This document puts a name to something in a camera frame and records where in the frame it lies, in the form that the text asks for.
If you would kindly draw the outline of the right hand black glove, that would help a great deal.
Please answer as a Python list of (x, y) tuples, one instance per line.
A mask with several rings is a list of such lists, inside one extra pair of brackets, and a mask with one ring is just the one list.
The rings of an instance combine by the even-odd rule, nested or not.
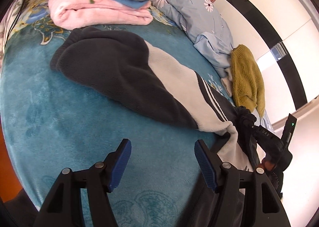
[(276, 166), (274, 163), (268, 161), (266, 158), (262, 159), (261, 164), (259, 165), (268, 176), (271, 184), (273, 185), (275, 191), (277, 192), (280, 199), (283, 197), (282, 186), (283, 186), (283, 171)]

